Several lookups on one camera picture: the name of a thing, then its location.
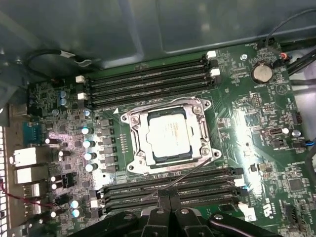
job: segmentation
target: ram slot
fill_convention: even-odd
[[[186,178],[182,179],[182,181],[192,179],[192,178],[197,178],[197,177],[207,177],[207,176],[222,176],[222,175],[235,175],[236,172],[238,174],[242,174],[243,172],[242,168],[222,168],[222,169],[212,169],[212,170],[204,170],[204,171],[199,171],[192,173],[188,175]],[[118,189],[127,189],[127,188],[134,188],[134,187],[139,187],[141,188],[142,185],[153,185],[153,184],[161,184],[163,182],[169,183],[171,181],[174,181],[178,178],[179,176],[172,176],[168,178],[162,178],[162,179],[152,179],[152,180],[145,180],[145,181],[140,181],[140,182],[133,182],[133,183],[125,183],[125,184],[116,184],[108,187],[104,187],[103,189],[107,191],[112,191],[112,190],[118,190]]]

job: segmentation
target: cable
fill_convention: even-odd
[[[38,203],[38,202],[30,201],[30,200],[28,200],[25,197],[19,197],[19,196],[15,196],[15,195],[12,195],[12,194],[8,193],[6,191],[6,189],[4,188],[4,183],[3,183],[2,179],[0,179],[0,191],[2,191],[2,193],[6,194],[10,198],[15,198],[15,199],[18,199],[18,200],[22,200],[24,203],[30,203],[30,204],[34,204],[34,205],[38,205],[38,206],[42,206],[42,207],[50,207],[50,208],[53,207],[53,204],[41,204],[41,203]]]
[[[168,184],[167,186],[163,187],[162,190],[170,188],[171,186],[175,185],[176,183],[178,183],[179,181],[181,181],[182,179],[186,178],[188,175],[192,174],[193,172],[197,171],[198,169],[200,169],[203,165],[205,165],[206,163],[210,162],[211,158],[205,160],[203,163],[199,164],[197,167],[195,167],[194,169],[190,170],[188,173],[186,173],[183,176],[180,176],[179,178],[177,178],[176,180],[172,181],[170,184]],[[143,197],[140,199],[140,201],[146,201],[147,199],[153,197],[154,195],[156,195],[158,193],[158,190],[154,191],[153,193]]]
[[[270,50],[271,52],[280,55],[281,58],[283,58],[286,54],[283,53],[282,51],[279,51],[278,49],[275,49],[271,46],[269,46],[269,40],[272,37],[273,33],[276,32],[281,26],[285,25],[286,23],[288,23],[289,21],[291,21],[294,18],[297,18],[299,16],[305,15],[307,13],[311,13],[311,12],[316,12],[316,8],[311,8],[311,9],[306,9],[303,10],[299,13],[294,14],[293,16],[290,16],[289,18],[285,19],[284,21],[280,22],[277,26],[275,26],[271,32],[268,34],[268,36],[266,37],[266,41],[265,41],[265,47]]]
[[[316,79],[290,80],[291,85],[316,85]]]
[[[25,69],[29,73],[31,73],[35,76],[44,78],[46,80],[54,81],[55,80],[54,77],[48,76],[48,75],[41,73],[41,72],[30,67],[30,63],[34,58],[42,56],[42,55],[49,55],[49,54],[59,55],[59,56],[65,57],[65,58],[72,59],[77,65],[79,65],[82,68],[86,68],[91,72],[100,70],[100,68],[91,65],[92,61],[90,59],[83,59],[75,54],[72,54],[72,53],[69,53],[66,51],[62,51],[59,49],[40,49],[40,50],[36,50],[36,51],[28,53],[26,55],[26,58],[25,58],[24,63],[23,63]],[[76,76],[76,75],[72,74],[72,75],[59,76],[58,78],[63,79],[63,78],[69,78],[69,77],[74,77],[74,76]]]
[[[316,185],[316,174],[313,168],[313,157],[316,155],[316,146],[312,146],[311,150],[307,153],[305,157],[305,166],[306,169],[314,182],[314,185]]]

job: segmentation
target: solid capacitor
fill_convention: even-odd
[[[69,94],[67,92],[65,92],[64,90],[59,92],[59,96],[61,99],[68,99],[69,98]]]
[[[85,171],[92,172],[92,171],[96,170],[97,168],[98,168],[98,164],[96,164],[96,163],[87,164],[85,166]]]
[[[71,154],[70,151],[60,151],[60,152],[58,153],[58,155],[59,155],[60,157],[67,157],[67,156],[70,156],[70,154]]]
[[[91,160],[91,159],[95,159],[97,157],[97,154],[94,152],[88,152],[88,153],[84,154],[83,157],[85,160]]]
[[[94,147],[95,146],[95,142],[94,141],[89,141],[89,140],[85,140],[82,143],[83,147],[85,148],[89,148],[89,147]]]
[[[59,103],[61,106],[65,106],[66,108],[70,105],[70,102],[64,98],[61,99]]]
[[[92,134],[93,133],[93,129],[91,127],[83,127],[81,129],[81,133],[83,135]]]
[[[58,144],[59,140],[55,139],[55,138],[46,138],[45,139],[45,143],[46,144]]]

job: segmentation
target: screw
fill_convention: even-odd
[[[125,220],[130,220],[130,219],[132,219],[132,215],[131,214],[127,214],[126,216],[124,216],[124,219]]]
[[[132,117],[131,121],[132,121],[132,123],[134,123],[134,124],[138,124],[139,118],[138,118],[137,116],[134,116],[134,117]]]
[[[209,148],[204,147],[204,148],[201,149],[201,155],[202,156],[206,156],[208,154],[209,154]]]
[[[188,214],[188,213],[189,213],[189,210],[188,210],[188,209],[182,209],[180,212],[181,212],[182,214]]]
[[[242,54],[241,56],[240,56],[240,60],[241,61],[246,61],[248,59],[248,55],[247,54]]]
[[[223,219],[224,219],[224,217],[223,217],[222,215],[220,215],[220,214],[214,215],[214,218],[215,218],[216,220],[223,220]]]
[[[193,106],[193,113],[199,114],[201,112],[202,112],[202,108],[200,106],[197,106],[197,105]]]

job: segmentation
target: chip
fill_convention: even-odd
[[[89,188],[90,187],[90,181],[83,181],[82,182],[82,186],[85,188]]]
[[[301,179],[291,179],[289,180],[289,184],[292,191],[298,191],[304,188]]]
[[[75,141],[75,147],[81,147],[81,141]]]
[[[107,127],[113,125],[113,122],[110,119],[104,119],[100,121],[100,125],[101,127]]]
[[[152,118],[149,121],[147,139],[157,158],[190,152],[190,140],[183,114]]]

